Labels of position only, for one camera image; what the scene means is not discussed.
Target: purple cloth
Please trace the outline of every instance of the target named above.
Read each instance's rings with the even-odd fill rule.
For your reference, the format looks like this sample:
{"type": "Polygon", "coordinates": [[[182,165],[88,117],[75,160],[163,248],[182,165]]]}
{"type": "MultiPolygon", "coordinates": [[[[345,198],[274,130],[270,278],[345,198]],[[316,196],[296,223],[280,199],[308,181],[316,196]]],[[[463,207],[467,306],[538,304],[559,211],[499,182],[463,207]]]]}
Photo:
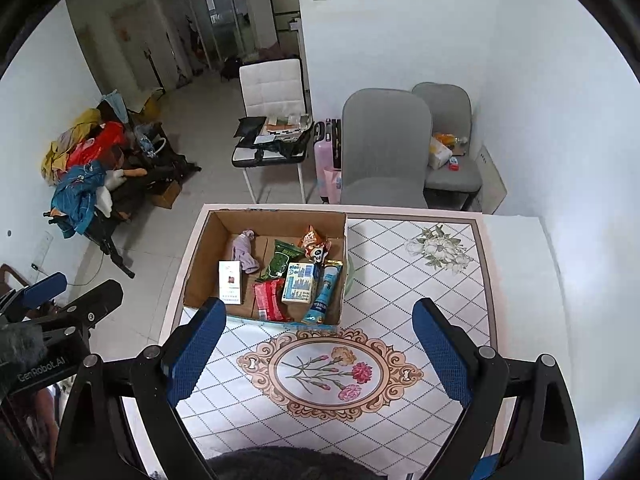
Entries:
{"type": "Polygon", "coordinates": [[[243,231],[232,245],[231,259],[240,262],[240,267],[247,274],[251,274],[260,268],[258,261],[251,256],[251,240],[255,238],[253,231],[243,231]]]}

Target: floral medallion print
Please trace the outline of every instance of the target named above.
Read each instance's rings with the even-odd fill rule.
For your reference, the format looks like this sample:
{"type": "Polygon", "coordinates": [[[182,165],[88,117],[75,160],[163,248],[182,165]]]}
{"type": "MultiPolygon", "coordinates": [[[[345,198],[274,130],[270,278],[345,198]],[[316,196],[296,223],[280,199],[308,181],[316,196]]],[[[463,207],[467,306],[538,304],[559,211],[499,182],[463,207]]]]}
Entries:
{"type": "Polygon", "coordinates": [[[283,333],[238,358],[252,385],[298,416],[355,420],[400,399],[422,371],[362,330],[283,333]]]}
{"type": "Polygon", "coordinates": [[[422,234],[411,238],[404,245],[409,254],[421,254],[426,264],[434,269],[448,269],[457,274],[471,263],[460,238],[445,234],[442,224],[423,229],[422,234]]]}

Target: blue gripper pad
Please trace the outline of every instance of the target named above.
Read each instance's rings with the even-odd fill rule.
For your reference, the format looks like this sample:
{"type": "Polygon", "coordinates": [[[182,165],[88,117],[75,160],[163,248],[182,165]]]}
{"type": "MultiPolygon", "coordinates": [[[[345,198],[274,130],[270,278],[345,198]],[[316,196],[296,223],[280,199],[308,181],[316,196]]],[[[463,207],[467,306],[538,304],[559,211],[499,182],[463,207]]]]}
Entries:
{"type": "Polygon", "coordinates": [[[209,298],[190,322],[169,336],[161,369],[168,379],[166,398],[173,408],[179,400],[191,396],[225,326],[225,304],[218,298],[209,298]]]}
{"type": "Polygon", "coordinates": [[[458,400],[466,408],[472,399],[466,365],[422,301],[418,300],[414,304],[412,313],[415,335],[449,398],[458,400]]]}
{"type": "Polygon", "coordinates": [[[34,285],[22,290],[22,304],[29,310],[38,308],[46,301],[52,300],[66,290],[66,277],[62,272],[56,272],[40,280],[34,285]]]}

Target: white tufted backrest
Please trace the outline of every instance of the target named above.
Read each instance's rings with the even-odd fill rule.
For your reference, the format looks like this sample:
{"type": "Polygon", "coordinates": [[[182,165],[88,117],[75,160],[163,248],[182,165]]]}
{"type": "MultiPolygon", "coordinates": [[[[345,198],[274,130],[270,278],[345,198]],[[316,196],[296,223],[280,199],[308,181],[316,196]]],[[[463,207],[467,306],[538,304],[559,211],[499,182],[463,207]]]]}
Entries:
{"type": "Polygon", "coordinates": [[[240,67],[247,117],[306,114],[299,59],[279,59],[240,67]]]}

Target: ornate oval frame print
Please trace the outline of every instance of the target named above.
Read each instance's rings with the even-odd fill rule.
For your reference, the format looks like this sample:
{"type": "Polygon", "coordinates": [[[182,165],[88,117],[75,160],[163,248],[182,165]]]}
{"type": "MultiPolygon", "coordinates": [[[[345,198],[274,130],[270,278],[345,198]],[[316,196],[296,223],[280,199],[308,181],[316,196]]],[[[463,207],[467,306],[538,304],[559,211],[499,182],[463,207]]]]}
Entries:
{"type": "Polygon", "coordinates": [[[292,415],[321,420],[353,421],[362,413],[376,412],[423,377],[402,352],[369,339],[360,329],[286,332],[260,343],[237,362],[252,385],[275,404],[286,406],[292,415]],[[310,354],[309,359],[305,362],[300,353],[310,354]],[[298,363],[285,361],[287,356],[298,363]],[[290,375],[284,376],[284,369],[290,375]],[[314,394],[318,400],[310,398],[314,394]]]}

